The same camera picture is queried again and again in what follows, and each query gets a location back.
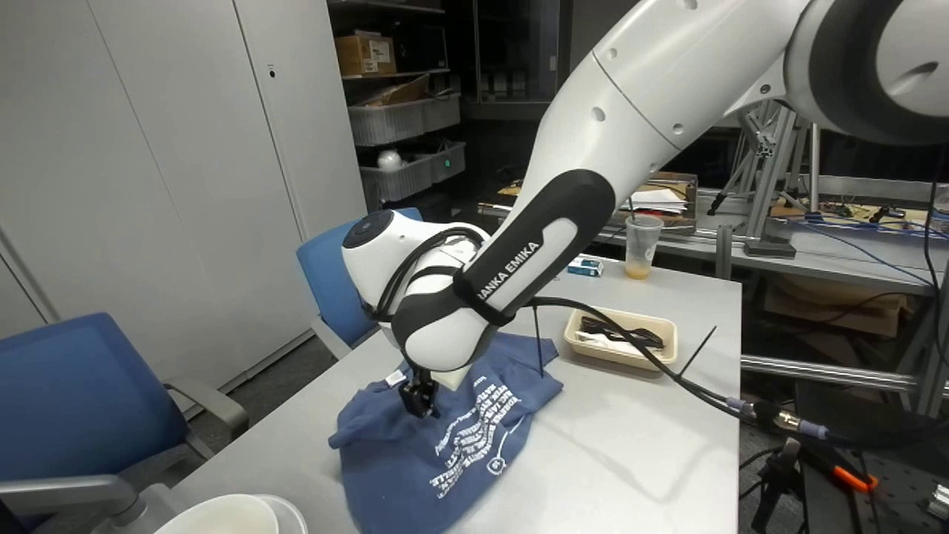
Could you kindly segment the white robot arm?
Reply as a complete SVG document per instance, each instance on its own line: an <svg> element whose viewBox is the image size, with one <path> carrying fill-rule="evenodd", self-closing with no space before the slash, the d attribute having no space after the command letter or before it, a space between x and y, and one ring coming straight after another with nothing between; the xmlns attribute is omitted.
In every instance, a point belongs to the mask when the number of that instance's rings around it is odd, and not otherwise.
<svg viewBox="0 0 949 534"><path fill-rule="evenodd" d="M939 146L945 59L949 0L637 0L548 102L495 231L373 210L343 234L343 266L407 363L404 407L434 412L622 198L721 118L781 102L865 142Z"/></svg>

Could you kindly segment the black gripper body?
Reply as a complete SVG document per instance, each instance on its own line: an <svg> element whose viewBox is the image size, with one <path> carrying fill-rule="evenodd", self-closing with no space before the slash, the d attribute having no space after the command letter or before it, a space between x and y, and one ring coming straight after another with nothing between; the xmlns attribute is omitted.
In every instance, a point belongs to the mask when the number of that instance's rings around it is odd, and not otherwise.
<svg viewBox="0 0 949 534"><path fill-rule="evenodd" d="M435 391L438 384L425 369L410 369L401 401L411 416L426 419L435 412Z"/></svg>

